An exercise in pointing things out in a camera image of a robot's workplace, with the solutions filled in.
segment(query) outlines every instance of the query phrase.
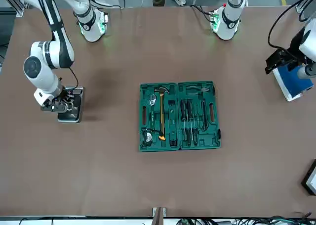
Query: robotic arm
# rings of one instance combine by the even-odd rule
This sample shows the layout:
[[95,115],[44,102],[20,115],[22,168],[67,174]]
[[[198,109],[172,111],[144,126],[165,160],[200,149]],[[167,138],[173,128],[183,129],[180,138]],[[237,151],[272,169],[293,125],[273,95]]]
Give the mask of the robotic arm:
[[266,74],[287,65],[288,71],[300,67],[298,78],[316,77],[316,19],[311,19],[292,39],[287,51],[277,49],[267,60]]
[[222,40],[230,40],[237,31],[240,16],[245,7],[245,0],[228,0],[226,6],[221,6],[211,15],[211,29]]
[[42,10],[52,31],[52,40],[34,42],[30,56],[24,62],[24,73],[37,88],[34,93],[42,111],[58,113],[74,109],[75,88],[66,88],[52,71],[55,68],[69,68],[75,60],[74,50],[66,34],[63,20],[54,0],[26,0]]
[[[73,9],[81,33],[89,42],[95,42],[106,32],[108,15],[90,4],[91,0],[64,0]],[[93,0],[99,6],[119,7],[119,0]]]

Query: table surface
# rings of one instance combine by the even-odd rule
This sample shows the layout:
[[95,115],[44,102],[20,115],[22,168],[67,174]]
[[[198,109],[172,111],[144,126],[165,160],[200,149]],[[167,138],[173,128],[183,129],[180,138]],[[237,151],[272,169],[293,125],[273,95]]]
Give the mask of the table surface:
[[[108,35],[81,36],[62,10],[86,87],[80,124],[39,109],[23,73],[34,41],[49,40],[43,15],[17,18],[0,75],[0,215],[270,217],[314,212],[300,181],[316,156],[316,90],[287,103],[265,60],[270,26],[285,7],[248,7],[233,40],[210,33],[190,8],[110,12]],[[272,42],[301,28],[286,16]],[[56,70],[75,83],[69,70]],[[212,80],[222,148],[140,153],[141,83]]]

